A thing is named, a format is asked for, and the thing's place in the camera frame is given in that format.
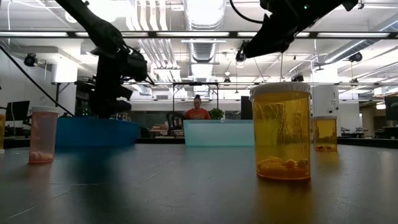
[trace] blue plastic tub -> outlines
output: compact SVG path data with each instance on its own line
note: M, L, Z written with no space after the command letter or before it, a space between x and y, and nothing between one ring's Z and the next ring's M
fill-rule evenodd
M254 147L253 120L185 120L185 144L194 147Z
M124 147L136 143L137 123L114 119L59 118L56 147Z

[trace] person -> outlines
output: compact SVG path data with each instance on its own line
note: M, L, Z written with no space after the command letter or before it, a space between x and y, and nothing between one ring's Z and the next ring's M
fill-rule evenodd
M207 110L200 107L201 99L200 95L197 95L193 100L194 108L188 110L185 113L185 119L211 119L209 112Z

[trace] table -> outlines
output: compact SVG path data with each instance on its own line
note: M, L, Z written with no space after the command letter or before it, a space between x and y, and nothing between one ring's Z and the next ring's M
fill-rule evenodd
M312 152L312 179L259 179L252 148L138 144L0 155L0 223L398 223L398 151Z

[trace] ceiling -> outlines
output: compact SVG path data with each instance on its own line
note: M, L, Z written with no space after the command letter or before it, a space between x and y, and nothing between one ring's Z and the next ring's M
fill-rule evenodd
M0 30L83 30L77 23L70 23L65 18L65 11L57 8L59 6L55 1L40 0L2 0L0 10ZM126 11L123 4L125 0L114 1L114 11L119 16L113 24L119 30L128 30L126 26ZM257 0L235 0L236 7L244 15L252 19L262 20L265 13L259 7ZM361 10L354 8L351 12L346 12L342 7L338 7L328 15L320 19L314 26L308 28L309 31L369 31L372 28L392 16L398 16L398 1L364 1L365 7ZM185 19L183 15L182 0L169 0L167 4L167 25L170 30L185 30ZM240 18L227 3L223 30L248 30L257 31L260 25L250 23ZM190 74L189 54L186 44L181 43L181 39L172 39L172 47L175 58L181 68L181 76L187 77ZM227 39L223 44L218 44L215 62L212 74L215 79L222 82L225 72L230 72L231 81L235 82L278 82L282 75L289 80L286 75L291 69L308 59L312 55L325 55L345 45L349 40L295 40L288 51L283 54L271 54L262 57L246 60L243 68L236 68L234 60L235 53L241 40ZM128 39L126 42L131 47L139 47L136 39ZM398 61L398 51L396 40L382 40L376 44L361 51L363 60L359 63L338 62L340 81L347 82L352 77L366 72L377 70L385 65ZM80 76L91 76L95 73L96 57L86 54L94 48L93 43L88 39L11 39L11 47L15 46L55 46L75 57L80 63L89 70L80 70ZM300 66L300 72L303 73L305 81L311 81L310 62L305 62ZM388 73L380 73L377 76L369 77L364 82L376 82L386 77L398 76L398 69L391 70Z

